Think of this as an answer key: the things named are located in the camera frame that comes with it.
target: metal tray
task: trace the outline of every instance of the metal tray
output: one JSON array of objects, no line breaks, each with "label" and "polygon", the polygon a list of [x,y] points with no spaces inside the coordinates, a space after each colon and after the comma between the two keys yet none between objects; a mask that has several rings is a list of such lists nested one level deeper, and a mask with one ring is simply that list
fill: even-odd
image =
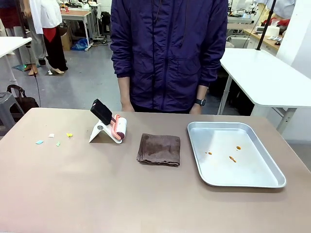
[{"label": "metal tray", "polygon": [[192,122],[187,128],[200,176],[207,184],[262,188],[286,185],[285,176],[248,125]]}]

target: folded cloth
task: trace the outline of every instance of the folded cloth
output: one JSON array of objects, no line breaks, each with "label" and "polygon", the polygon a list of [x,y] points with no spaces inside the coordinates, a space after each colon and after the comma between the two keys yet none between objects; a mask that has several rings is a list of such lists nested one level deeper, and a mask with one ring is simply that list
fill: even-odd
[{"label": "folded cloth", "polygon": [[156,165],[179,166],[180,138],[143,133],[137,161]]}]

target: black bag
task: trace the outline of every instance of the black bag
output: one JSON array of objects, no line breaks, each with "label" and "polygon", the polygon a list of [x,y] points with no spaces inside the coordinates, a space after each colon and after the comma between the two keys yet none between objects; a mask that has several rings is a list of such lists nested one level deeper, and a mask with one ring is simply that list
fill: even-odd
[{"label": "black bag", "polygon": [[[22,110],[24,111],[24,113],[28,112],[31,108],[39,107],[39,105],[37,104],[34,98],[26,97],[25,90],[23,88],[17,85],[9,85],[6,91],[9,93],[12,93],[11,88],[16,89],[19,92],[18,97],[15,99],[17,103],[20,105],[20,107],[22,108]],[[18,122],[21,119],[22,114],[20,114],[18,108],[15,105],[12,106],[12,108],[10,109],[10,112],[15,122]]]}]

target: adhesive roll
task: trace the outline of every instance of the adhesive roll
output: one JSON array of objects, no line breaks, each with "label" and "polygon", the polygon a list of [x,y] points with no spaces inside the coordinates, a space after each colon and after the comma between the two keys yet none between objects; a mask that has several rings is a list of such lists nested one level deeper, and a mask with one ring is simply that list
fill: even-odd
[{"label": "adhesive roll", "polygon": [[118,125],[117,125],[117,129],[116,129],[116,134],[121,137],[121,140],[123,140],[125,138],[126,123],[127,123],[127,120],[125,118],[120,117],[118,119]]}]

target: gray pants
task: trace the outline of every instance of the gray pants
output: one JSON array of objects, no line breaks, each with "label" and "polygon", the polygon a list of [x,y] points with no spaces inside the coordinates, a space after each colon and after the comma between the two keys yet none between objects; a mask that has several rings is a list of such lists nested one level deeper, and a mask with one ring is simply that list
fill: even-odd
[{"label": "gray pants", "polygon": [[35,53],[35,57],[38,60],[42,60],[45,58],[46,55],[46,49],[45,49],[45,44],[44,44],[44,39],[42,34],[37,34],[35,32],[35,26],[34,26],[34,21],[33,18],[27,18],[28,25],[29,25],[29,30],[30,30],[30,36],[33,39],[32,40],[32,48]]},{"label": "gray pants", "polygon": [[[14,28],[6,28],[5,30],[8,36],[24,36],[20,26]],[[26,45],[19,47],[13,52],[15,53],[20,65],[35,64],[34,53],[32,49],[28,50],[28,48],[26,48]]]}]

